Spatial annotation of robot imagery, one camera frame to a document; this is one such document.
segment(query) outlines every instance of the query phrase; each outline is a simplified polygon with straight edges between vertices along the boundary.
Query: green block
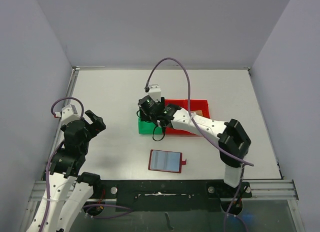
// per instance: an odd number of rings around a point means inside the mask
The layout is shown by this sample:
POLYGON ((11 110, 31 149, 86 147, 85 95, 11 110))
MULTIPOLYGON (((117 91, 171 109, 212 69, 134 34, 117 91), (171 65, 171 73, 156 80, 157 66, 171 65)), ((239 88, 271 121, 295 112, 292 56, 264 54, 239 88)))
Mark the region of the green block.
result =
MULTIPOLYGON (((152 122, 145 122, 141 121, 140 118, 138 118, 138 129, 139 134, 142 135, 152 135, 155 128, 155 124, 152 122)), ((160 127, 157 127, 154 131, 155 135, 162 135, 162 129, 160 127)))

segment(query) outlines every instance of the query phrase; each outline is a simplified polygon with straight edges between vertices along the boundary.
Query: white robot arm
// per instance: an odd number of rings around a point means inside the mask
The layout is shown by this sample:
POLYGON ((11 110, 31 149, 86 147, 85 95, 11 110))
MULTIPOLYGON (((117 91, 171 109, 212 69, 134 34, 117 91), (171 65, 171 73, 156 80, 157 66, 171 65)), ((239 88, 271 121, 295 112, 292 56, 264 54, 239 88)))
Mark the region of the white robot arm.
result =
POLYGON ((60 146, 52 156, 48 177, 50 197, 48 199, 46 190, 27 232, 68 232, 85 202, 94 190, 99 190, 99 175, 84 172, 78 177, 78 173, 86 160, 89 141, 106 126, 103 119, 90 110, 85 114, 91 119, 91 124, 78 115, 73 105, 67 105, 54 114, 61 118, 64 148, 60 146), (74 190, 66 201, 75 180, 74 190))
MULTIPOLYGON (((242 125, 234 119, 230 122, 216 121, 203 116, 189 115, 189 112, 179 106, 169 104, 165 107, 164 98, 158 85, 150 85, 148 96, 139 100, 140 118, 142 121, 153 122, 165 130, 166 127, 184 130, 193 134, 210 138, 219 148, 237 158, 243 159, 248 153, 251 140, 242 125)), ((220 158, 225 163, 224 182, 231 187, 239 184, 242 163, 220 152, 220 158)))

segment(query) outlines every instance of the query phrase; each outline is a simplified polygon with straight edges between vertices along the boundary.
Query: purple cable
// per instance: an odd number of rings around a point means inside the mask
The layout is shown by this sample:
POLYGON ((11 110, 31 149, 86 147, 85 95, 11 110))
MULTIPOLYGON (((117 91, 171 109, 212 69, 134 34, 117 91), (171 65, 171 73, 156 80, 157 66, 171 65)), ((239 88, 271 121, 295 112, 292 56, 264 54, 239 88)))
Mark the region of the purple cable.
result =
POLYGON ((195 122, 195 120, 193 119, 192 114, 191 114, 191 111, 190 111, 191 86, 190 86, 189 75, 188 75, 188 73, 187 73, 186 68, 185 68, 178 60, 176 60, 176 59, 174 59, 174 58, 172 58, 172 57, 166 57, 166 58, 162 59, 161 61, 159 61, 159 62, 154 66, 154 68, 152 69, 152 71, 151 71, 151 73, 150 73, 150 75, 149 75, 149 78, 148 78, 148 80, 146 81, 145 89, 148 88, 150 79, 151 79, 152 74, 154 73, 155 69, 159 66, 160 63, 162 63, 162 62, 165 61, 165 60, 175 61, 175 62, 182 68, 182 70, 183 70, 184 73, 185 73, 186 80, 187 80, 187 83, 188 83, 188 103, 187 103, 187 104, 188 104, 188 113, 189 113, 189 116, 190 116, 190 118, 191 118, 194 126, 197 128, 197 130, 200 132, 200 134, 201 134, 207 141, 209 141, 210 144, 212 144, 214 147, 216 147, 219 151, 221 151, 221 152, 224 153, 225 155, 227 155, 227 156, 231 157, 232 159, 235 159, 236 161, 239 161, 239 162, 241 162, 241 163, 243 163, 243 164, 245 164, 245 165, 254 166, 254 164, 252 164, 252 163, 250 163, 250 162, 247 162, 247 161, 245 161, 245 160, 242 160, 242 159, 240 159, 240 158, 238 158, 238 157, 230 154, 229 152, 225 151, 224 149, 220 148, 218 145, 216 145, 216 144, 214 143, 213 140, 211 140, 205 133, 203 133, 203 132, 201 131, 200 127, 198 126, 198 124, 197 124, 197 123, 195 122))
POLYGON ((84 105, 82 104, 82 102, 81 102, 79 99, 77 99, 77 98, 75 98, 75 97, 71 97, 71 96, 67 96, 67 97, 60 98, 60 99, 58 99, 57 101, 55 101, 55 102, 52 104, 50 111, 51 111, 51 114, 52 114, 53 116, 55 116, 55 112, 54 112, 55 105, 57 105, 59 102, 64 101, 64 100, 74 100, 74 101, 77 101, 77 102, 80 104, 80 106, 81 106, 81 115, 80 115, 80 118, 82 118, 82 117, 84 116, 84 112, 85 112, 84 105))
MULTIPOLYGON (((223 219, 223 232, 226 232, 226 224, 227 224, 227 218, 228 218, 228 215, 229 215, 229 211, 231 209, 231 206, 233 205, 234 201, 236 200, 238 194, 239 194, 239 191, 240 191, 240 188, 241 188, 241 184, 242 184, 242 180, 243 180, 243 176, 244 176, 244 172, 245 172, 245 168, 243 167, 242 168, 242 172, 241 172, 241 176, 240 176, 240 181, 239 181, 239 185, 238 185, 238 188, 234 194, 234 197, 232 198, 231 202, 230 202, 230 205, 228 207, 228 209, 226 210, 226 213, 224 215, 224 219, 223 219)), ((247 232, 249 232, 248 228, 247 228, 247 225, 245 224, 245 222, 238 216, 236 216, 236 218, 238 220, 240 220, 243 224, 244 224, 244 227, 245 227, 245 230, 247 232)))
POLYGON ((50 182, 49 182, 49 168, 50 168, 50 162, 52 160, 52 158, 54 157, 54 155, 57 153, 58 149, 62 147, 62 145, 64 144, 64 140, 61 141, 61 143, 57 146, 57 148, 54 150, 54 152, 52 153, 52 155, 49 157, 48 163, 45 167, 45 188, 46 188, 46 206, 45 206, 45 211, 44 211, 44 215, 43 215, 43 219, 39 228, 39 232, 41 232, 44 228, 45 222, 47 220, 47 216, 49 213, 49 206, 50 206, 50 182))
POLYGON ((117 218, 117 217, 120 217, 120 216, 125 216, 125 215, 130 214, 131 212, 133 212, 132 209, 127 208, 127 207, 116 206, 116 205, 107 205, 107 204, 86 205, 86 206, 83 206, 83 209, 84 209, 84 208, 89 208, 89 209, 86 211, 86 212, 88 212, 88 211, 91 210, 93 207, 98 207, 98 206, 125 209, 125 210, 128 210, 128 212, 124 212, 124 213, 122 213, 122 214, 120 214, 120 215, 114 215, 114 216, 94 217, 94 219, 113 219, 113 218, 117 218))
POLYGON ((244 220, 241 219, 239 216, 235 216, 244 226, 246 232, 249 232, 248 226, 245 224, 244 220))

